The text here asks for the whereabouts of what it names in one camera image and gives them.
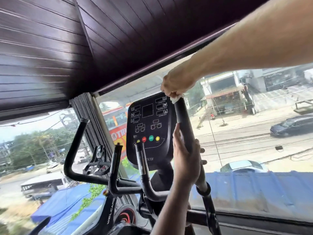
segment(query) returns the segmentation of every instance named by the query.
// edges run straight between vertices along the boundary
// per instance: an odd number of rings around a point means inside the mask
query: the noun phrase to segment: car
[[[272,136],[288,137],[306,133],[313,133],[313,114],[286,119],[279,124],[273,125],[270,129]]]
[[[237,162],[227,163],[225,166],[221,167],[220,172],[269,172],[268,168],[258,162],[250,161],[250,160],[242,160]]]
[[[52,169],[54,167],[58,166],[57,162],[49,162],[47,165],[47,169]]]

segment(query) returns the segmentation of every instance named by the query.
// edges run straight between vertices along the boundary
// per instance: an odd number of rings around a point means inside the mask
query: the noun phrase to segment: dark blue car
[[[270,129],[273,136],[291,136],[313,133],[313,114],[296,116],[273,125]]]

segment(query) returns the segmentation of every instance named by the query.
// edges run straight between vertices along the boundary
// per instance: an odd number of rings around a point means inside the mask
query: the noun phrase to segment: hand
[[[181,139],[179,124],[173,134],[174,145],[174,186],[191,189],[200,175],[200,143],[196,139],[192,153],[189,153]]]
[[[188,71],[185,70],[187,61],[170,70],[163,78],[161,91],[169,97],[176,97],[192,88],[196,81]]]

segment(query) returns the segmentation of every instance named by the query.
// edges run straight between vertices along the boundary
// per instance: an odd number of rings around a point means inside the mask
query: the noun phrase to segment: exercise bike
[[[114,221],[116,198],[123,195],[140,194],[137,212],[149,219],[153,227],[160,214],[166,197],[173,182],[172,134],[176,122],[180,129],[185,146],[192,151],[194,134],[183,99],[174,105],[164,93],[141,99],[131,104],[127,119],[127,159],[130,164],[139,170],[141,184],[136,181],[118,178],[122,145],[115,145],[112,161],[107,161],[105,148],[95,147],[90,163],[84,168],[83,174],[75,173],[72,165],[76,152],[80,146],[88,119],[82,119],[75,134],[72,145],[64,163],[64,173],[69,178],[94,184],[108,186],[107,199],[103,206],[99,220],[93,227],[86,229],[84,235],[98,234],[150,234],[150,230],[136,225],[134,219],[120,219]],[[93,172],[91,167],[98,167]],[[149,171],[156,170],[152,178]],[[213,201],[210,195],[210,185],[205,181],[203,165],[197,185],[197,192],[202,196],[205,211],[188,209],[185,234],[195,234],[191,224],[207,226],[212,235],[221,235],[216,219]]]

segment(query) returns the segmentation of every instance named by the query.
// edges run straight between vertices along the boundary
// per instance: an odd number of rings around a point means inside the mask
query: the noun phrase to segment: green vine
[[[90,184],[88,192],[91,193],[91,196],[89,198],[83,198],[83,203],[81,204],[79,210],[72,215],[71,221],[73,221],[84,208],[91,205],[94,198],[99,196],[105,188],[105,185]]]

